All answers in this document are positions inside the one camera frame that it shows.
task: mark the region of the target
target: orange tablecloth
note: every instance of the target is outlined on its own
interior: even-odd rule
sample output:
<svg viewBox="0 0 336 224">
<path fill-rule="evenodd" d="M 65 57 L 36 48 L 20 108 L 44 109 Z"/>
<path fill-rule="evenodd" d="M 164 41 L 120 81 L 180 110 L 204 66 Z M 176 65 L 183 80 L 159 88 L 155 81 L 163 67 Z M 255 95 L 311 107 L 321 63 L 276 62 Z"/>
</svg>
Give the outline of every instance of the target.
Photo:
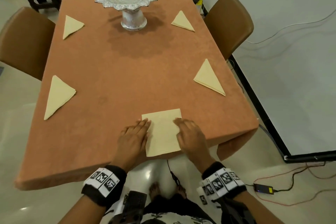
<svg viewBox="0 0 336 224">
<path fill-rule="evenodd" d="M 170 24 L 180 10 L 195 32 Z M 113 8 L 62 0 L 17 188 L 84 180 L 111 161 L 120 130 L 144 113 L 180 108 L 208 146 L 224 143 L 221 159 L 252 136 L 257 119 L 192 0 L 158 0 L 142 11 L 147 26 L 129 32 Z M 85 26 L 62 40 L 66 15 Z M 193 81 L 206 58 L 226 97 Z M 77 93 L 44 121 L 53 75 Z"/>
</svg>

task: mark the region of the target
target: white tiled floor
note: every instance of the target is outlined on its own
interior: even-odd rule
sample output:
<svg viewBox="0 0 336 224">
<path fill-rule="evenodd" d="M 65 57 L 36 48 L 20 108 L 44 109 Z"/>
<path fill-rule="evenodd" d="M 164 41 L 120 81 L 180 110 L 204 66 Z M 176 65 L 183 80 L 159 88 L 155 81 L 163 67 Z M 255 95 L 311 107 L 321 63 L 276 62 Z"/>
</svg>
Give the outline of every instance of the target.
<svg viewBox="0 0 336 224">
<path fill-rule="evenodd" d="M 6 20 L 21 6 L 28 6 L 26 0 L 0 0 L 0 29 Z M 56 10 L 45 12 L 56 21 Z M 38 191 L 18 191 L 13 187 L 13 180 L 18 171 L 27 137 L 31 118 L 40 88 L 40 81 L 0 63 L 5 69 L 0 76 L 0 219 L 1 223 L 57 223 L 80 197 L 82 183 L 70 183 Z M 211 148 L 215 156 L 216 147 Z M 223 162 L 235 170 L 248 184 L 256 178 L 271 176 L 289 171 L 302 164 L 284 164 L 275 145 L 262 130 L 237 153 Z M 170 160 L 172 171 L 186 187 L 188 197 L 200 203 L 195 188 L 200 181 L 200 174 L 184 156 Z M 313 170 L 321 176 L 336 173 L 336 165 L 329 163 L 325 167 Z M 147 192 L 149 185 L 158 180 L 163 194 L 171 195 L 174 181 L 171 179 L 167 164 L 163 160 L 146 162 L 127 177 L 126 186 L 133 190 Z M 288 188 L 290 175 L 283 175 L 265 181 L 274 188 Z M 305 171 L 295 178 L 294 188 L 290 192 L 261 197 L 285 204 L 291 204 L 311 198 L 317 191 L 335 188 L 335 178 L 318 180 Z M 334 223 L 336 212 L 336 192 L 322 193 L 313 201 L 287 207 L 262 201 L 275 215 L 285 223 Z M 210 207 L 205 211 L 220 223 L 220 212 Z"/>
</svg>

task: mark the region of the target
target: whiteboard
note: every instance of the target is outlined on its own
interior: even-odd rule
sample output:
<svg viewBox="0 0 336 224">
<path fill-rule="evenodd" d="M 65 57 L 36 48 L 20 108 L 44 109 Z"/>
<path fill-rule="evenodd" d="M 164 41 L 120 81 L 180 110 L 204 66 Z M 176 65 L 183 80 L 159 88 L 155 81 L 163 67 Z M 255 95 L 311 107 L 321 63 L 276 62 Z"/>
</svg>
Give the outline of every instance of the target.
<svg viewBox="0 0 336 224">
<path fill-rule="evenodd" d="M 336 9 L 336 0 L 240 1 L 254 22 L 251 42 Z M 336 150 L 336 13 L 245 42 L 233 56 L 292 155 Z"/>
</svg>

